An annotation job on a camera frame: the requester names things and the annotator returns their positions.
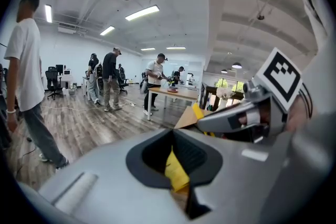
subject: computer monitor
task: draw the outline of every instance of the computer monitor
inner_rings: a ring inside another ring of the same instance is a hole
[[[63,65],[56,65],[57,73],[63,75]]]

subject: cap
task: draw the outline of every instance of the cap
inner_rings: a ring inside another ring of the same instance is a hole
[[[121,54],[121,51],[120,51],[120,48],[119,48],[119,47],[114,47],[113,50],[117,50],[117,51],[120,52],[120,54]]]

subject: white t-shirt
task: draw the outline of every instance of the white t-shirt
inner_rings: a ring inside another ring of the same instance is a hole
[[[160,63],[157,63],[157,61],[150,61],[147,65],[147,69],[151,70],[155,74],[162,74],[163,72],[163,66]],[[155,84],[155,85],[161,85],[161,80],[152,78],[148,76],[148,83]]]
[[[40,75],[40,32],[35,21],[24,19],[15,26],[5,53],[5,59],[20,60],[16,98],[21,111],[41,103],[44,87]]]

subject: yellow object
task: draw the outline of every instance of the yellow object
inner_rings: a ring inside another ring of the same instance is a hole
[[[199,106],[197,105],[197,103],[194,103],[194,105],[193,105],[193,111],[194,111],[194,113],[195,113],[195,115],[196,115],[196,118],[197,118],[198,120],[204,118],[204,115],[203,115],[203,113],[202,113],[202,110],[199,108]]]
[[[173,147],[166,162],[164,175],[170,179],[170,182],[175,192],[179,191],[189,184],[189,177],[184,171],[179,160],[176,158],[173,152]]]

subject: man in white t-shirt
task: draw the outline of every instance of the man in white t-shirt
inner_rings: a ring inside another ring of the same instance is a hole
[[[33,20],[39,0],[21,0],[15,26],[5,59],[9,60],[7,79],[7,124],[14,132],[17,119],[14,109],[15,95],[31,138],[42,153],[41,161],[52,161],[57,169],[69,164],[60,153],[56,142],[46,128],[41,115],[44,87],[40,74],[40,32]]]
[[[161,80],[162,79],[168,79],[164,74],[163,74],[163,66],[162,63],[165,60],[165,55],[164,54],[159,54],[157,59],[155,61],[150,61],[148,63],[147,69],[146,69],[146,74],[148,75],[148,83],[147,87],[148,88],[153,88],[153,87],[160,87],[161,86]],[[148,115],[148,95],[149,91],[146,94],[145,97],[145,104],[144,104],[144,110],[143,113]],[[153,93],[152,94],[152,107],[151,110],[155,111],[158,110],[156,106],[154,106],[155,98],[157,94]]]

